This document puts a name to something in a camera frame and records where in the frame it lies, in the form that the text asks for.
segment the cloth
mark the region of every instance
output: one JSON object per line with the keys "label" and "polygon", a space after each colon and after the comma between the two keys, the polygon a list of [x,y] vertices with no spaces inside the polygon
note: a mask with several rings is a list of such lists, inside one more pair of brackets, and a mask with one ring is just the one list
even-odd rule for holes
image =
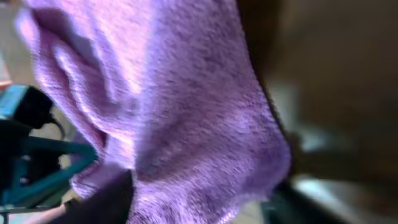
{"label": "cloth", "polygon": [[25,3],[37,80],[99,156],[83,198],[131,169],[129,223],[226,223],[286,175],[234,0]]}

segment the black cable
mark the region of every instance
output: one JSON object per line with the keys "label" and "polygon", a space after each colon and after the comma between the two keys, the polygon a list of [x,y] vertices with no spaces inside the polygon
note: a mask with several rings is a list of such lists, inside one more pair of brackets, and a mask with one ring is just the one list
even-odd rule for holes
{"label": "black cable", "polygon": [[59,121],[57,121],[55,118],[51,118],[50,121],[49,121],[48,123],[50,123],[50,124],[55,124],[55,125],[58,127],[58,129],[59,129],[60,132],[61,132],[61,140],[64,140],[65,137],[66,137],[66,134],[65,134],[65,130],[64,130],[64,128],[62,127],[61,123],[59,123]]}
{"label": "black cable", "polygon": [[0,215],[2,216],[2,224],[8,224],[9,220],[8,220],[8,213],[0,213]]}

